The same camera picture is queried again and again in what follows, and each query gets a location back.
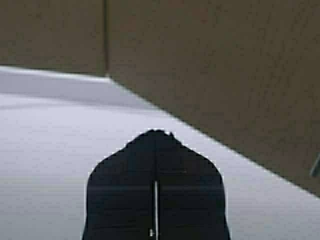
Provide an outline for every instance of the tan wall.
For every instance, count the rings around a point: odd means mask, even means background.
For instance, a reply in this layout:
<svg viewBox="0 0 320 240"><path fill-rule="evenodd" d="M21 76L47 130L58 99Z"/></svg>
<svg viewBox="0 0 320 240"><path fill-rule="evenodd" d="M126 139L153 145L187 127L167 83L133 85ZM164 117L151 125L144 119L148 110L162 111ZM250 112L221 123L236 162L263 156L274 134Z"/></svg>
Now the tan wall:
<svg viewBox="0 0 320 240"><path fill-rule="evenodd" d="M0 65L105 75L104 0L1 0Z"/></svg>
<svg viewBox="0 0 320 240"><path fill-rule="evenodd" d="M109 0L109 73L320 196L309 176L320 152L319 5Z"/></svg>

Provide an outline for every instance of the beige wall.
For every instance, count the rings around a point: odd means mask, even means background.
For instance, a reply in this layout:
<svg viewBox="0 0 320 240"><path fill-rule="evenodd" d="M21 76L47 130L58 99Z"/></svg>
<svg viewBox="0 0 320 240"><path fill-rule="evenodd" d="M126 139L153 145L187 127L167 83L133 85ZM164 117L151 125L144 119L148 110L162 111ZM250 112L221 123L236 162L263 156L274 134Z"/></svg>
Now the beige wall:
<svg viewBox="0 0 320 240"><path fill-rule="evenodd" d="M0 1L0 65L105 75L104 0Z"/></svg>
<svg viewBox="0 0 320 240"><path fill-rule="evenodd" d="M120 84L320 197L320 177L309 176L320 152L319 6L2 0L0 65L98 76L107 69Z"/></svg>
<svg viewBox="0 0 320 240"><path fill-rule="evenodd" d="M109 73L320 196L309 176L320 152L319 5L109 0Z"/></svg>

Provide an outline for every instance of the gray floor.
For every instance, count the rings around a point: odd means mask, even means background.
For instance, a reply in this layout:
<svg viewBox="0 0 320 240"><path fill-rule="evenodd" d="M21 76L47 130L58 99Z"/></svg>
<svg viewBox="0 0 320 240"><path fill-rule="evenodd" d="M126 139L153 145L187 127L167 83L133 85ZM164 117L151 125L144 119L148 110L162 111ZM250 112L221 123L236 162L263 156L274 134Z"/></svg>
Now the gray floor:
<svg viewBox="0 0 320 240"><path fill-rule="evenodd" d="M1 240L80 240L90 172L148 129L173 132L218 167L233 240L319 239L320 199L112 82L70 99L97 82L60 78L0 68Z"/></svg>

